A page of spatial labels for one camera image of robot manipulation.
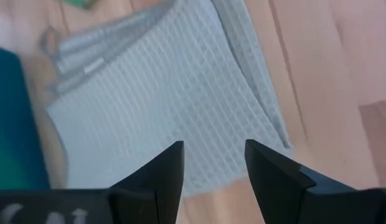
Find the folded towel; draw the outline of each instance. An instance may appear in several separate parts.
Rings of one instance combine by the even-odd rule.
[[[167,1],[58,52],[47,112],[67,152],[67,187],[109,187],[177,140],[184,195],[245,175],[246,139],[291,155],[243,0]]]

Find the teal object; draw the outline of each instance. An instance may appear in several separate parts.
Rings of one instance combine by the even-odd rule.
[[[49,189],[21,63],[0,49],[0,189]]]

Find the light wood floor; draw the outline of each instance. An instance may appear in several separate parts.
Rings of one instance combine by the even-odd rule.
[[[98,0],[87,12],[56,0],[0,0],[0,46],[17,52],[50,181],[63,187],[63,150],[44,113],[55,79],[37,47],[158,0]],[[386,186],[386,0],[246,0],[295,159],[358,189]],[[183,201],[180,223],[263,223],[247,179]]]

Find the green object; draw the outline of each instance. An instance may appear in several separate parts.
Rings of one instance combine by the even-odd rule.
[[[77,6],[80,9],[89,8],[95,0],[63,0],[73,6]]]
[[[18,57],[0,49],[0,189],[49,189]]]

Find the gray towel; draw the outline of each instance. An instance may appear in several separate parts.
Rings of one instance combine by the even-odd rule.
[[[108,187],[174,141],[184,195],[245,175],[246,139],[291,146],[243,0],[175,0],[63,41],[48,114],[70,188]]]

